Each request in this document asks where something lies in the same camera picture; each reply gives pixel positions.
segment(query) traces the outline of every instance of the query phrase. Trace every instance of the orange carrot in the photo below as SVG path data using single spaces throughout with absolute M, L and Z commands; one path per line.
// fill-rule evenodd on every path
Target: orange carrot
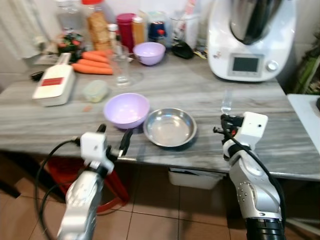
M 108 63 L 109 62 L 109 60 L 105 56 L 100 56 L 100 55 L 97 55 L 97 54 L 93 54 L 93 53 L 91 53 L 89 51 L 83 52 L 82 53 L 82 57 L 84 59 L 95 61 L 95 62 L 101 62 L 101 63 Z
M 88 65 L 88 66 L 92 66 L 92 67 L 97 67 L 97 68 L 107 68 L 107 69 L 111 68 L 110 65 L 107 63 L 99 62 L 99 61 L 91 61 L 91 60 L 87 60 L 87 59 L 79 59 L 76 63 Z
M 113 51 L 111 49 L 107 49 L 105 51 L 89 51 L 89 53 L 96 54 L 102 57 L 106 57 L 107 55 L 111 55 Z
M 82 74 L 104 74 L 104 75 L 113 74 L 113 71 L 111 68 L 88 66 L 80 63 L 74 63 L 71 65 L 76 72 L 79 72 Z

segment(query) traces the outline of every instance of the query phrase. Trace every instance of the marble countertop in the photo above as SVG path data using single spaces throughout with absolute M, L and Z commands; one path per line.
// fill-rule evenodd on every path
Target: marble countertop
M 320 181 L 320 156 L 297 114 L 276 80 L 240 83 L 217 79 L 206 60 L 181 59 L 168 54 L 156 66 L 130 64 L 134 84 L 116 87 L 113 76 L 78 74 L 67 104 L 42 107 L 32 101 L 36 84 L 22 81 L 0 94 L 0 150 L 48 154 L 58 143 L 107 124 L 108 144 L 119 146 L 123 131 L 103 115 L 109 98 L 127 92 L 146 96 L 151 110 L 179 108 L 197 122 L 195 139 L 180 148 L 153 145 L 141 129 L 136 129 L 127 153 L 139 163 L 226 173 L 229 165 L 222 156 L 222 135 L 214 134 L 220 125 L 221 102 L 226 89 L 233 90 L 232 114 L 250 111 L 269 117 L 256 152 L 270 172 L 282 178 Z M 92 80 L 104 80 L 111 93 L 100 103 L 88 103 L 82 90 Z M 80 156 L 80 149 L 66 145 L 60 156 Z

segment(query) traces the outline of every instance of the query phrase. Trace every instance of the lavender plastic bowl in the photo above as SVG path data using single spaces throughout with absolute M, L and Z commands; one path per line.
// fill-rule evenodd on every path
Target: lavender plastic bowl
M 138 93 L 123 93 L 111 98 L 104 106 L 106 119 L 119 129 L 133 129 L 142 124 L 148 115 L 150 104 Z
M 133 53 L 140 63 L 151 66 L 164 57 L 166 47 L 157 42 L 144 42 L 133 48 Z

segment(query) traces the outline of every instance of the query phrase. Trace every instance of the metal bowl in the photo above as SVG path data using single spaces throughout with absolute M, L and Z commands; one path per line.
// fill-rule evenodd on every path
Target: metal bowl
M 192 116 L 181 109 L 163 108 L 148 115 L 143 131 L 155 145 L 178 147 L 196 135 L 197 124 Z

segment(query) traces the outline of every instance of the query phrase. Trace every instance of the red stool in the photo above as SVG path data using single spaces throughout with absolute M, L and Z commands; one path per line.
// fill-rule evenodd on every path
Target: red stool
M 79 170 L 83 169 L 84 161 L 81 158 L 63 158 L 52 157 L 48 161 L 49 172 L 55 182 L 68 183 L 60 185 L 60 189 L 64 194 L 67 194 L 71 183 L 76 179 Z M 97 213 L 102 213 L 108 209 L 111 209 L 117 204 L 125 206 L 129 201 L 129 194 L 127 189 L 122 184 L 115 170 L 104 179 L 104 185 L 114 194 L 115 198 L 111 201 L 98 206 Z

